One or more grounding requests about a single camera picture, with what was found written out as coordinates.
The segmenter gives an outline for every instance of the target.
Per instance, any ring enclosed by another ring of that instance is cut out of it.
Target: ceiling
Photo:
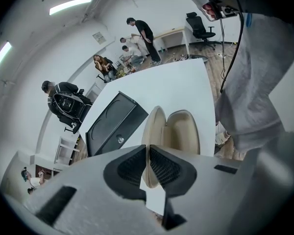
[[[69,27],[91,20],[108,0],[92,0],[49,15],[50,8],[71,0],[17,0],[0,24],[0,49],[11,50],[0,65],[0,107],[20,71],[41,46]]]

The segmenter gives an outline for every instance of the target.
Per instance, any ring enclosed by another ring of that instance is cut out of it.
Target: beige case
[[[192,114],[186,110],[172,113],[166,121],[162,108],[156,106],[148,116],[142,144],[146,145],[146,168],[143,172],[143,180],[149,188],[155,188],[159,184],[150,166],[151,144],[163,145],[181,152],[200,153],[196,123]]]

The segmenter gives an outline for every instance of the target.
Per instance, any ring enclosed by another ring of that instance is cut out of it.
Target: jeans
[[[133,66],[138,66],[141,64],[142,60],[143,60],[142,56],[133,56],[131,63]]]
[[[111,70],[107,75],[104,76],[104,79],[106,80],[107,83],[111,82],[111,80],[115,80],[116,77],[114,76],[114,71]]]

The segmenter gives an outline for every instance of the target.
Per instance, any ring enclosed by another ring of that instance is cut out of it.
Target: wall sign
[[[104,38],[104,36],[101,34],[101,32],[98,32],[96,34],[93,35],[93,37],[96,39],[96,41],[98,42],[98,44],[102,44],[104,42],[106,42],[106,39]]]

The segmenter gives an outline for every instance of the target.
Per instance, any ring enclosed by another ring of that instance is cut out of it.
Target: black cable
[[[222,24],[222,19],[220,19],[220,26],[221,26],[221,32],[222,32],[222,62],[223,62],[223,69],[221,71],[221,78],[224,80],[224,73],[225,73],[225,66],[224,66],[224,29]]]
[[[221,84],[221,89],[220,89],[220,93],[223,92],[223,87],[224,87],[224,83],[226,81],[226,78],[233,66],[233,63],[234,63],[234,60],[235,60],[235,57],[236,57],[236,54],[237,54],[237,51],[239,50],[239,47],[240,47],[240,42],[241,42],[241,38],[242,38],[242,33],[243,33],[243,28],[244,28],[244,17],[243,17],[243,14],[242,13],[239,13],[239,16],[240,16],[240,20],[241,20],[241,30],[240,30],[240,36],[239,36],[239,41],[237,42],[237,46],[236,46],[236,50],[235,50],[235,53],[233,55],[233,58],[232,58],[232,61],[231,61],[231,64],[229,66],[229,69],[227,70],[227,73],[225,75],[225,78]]]

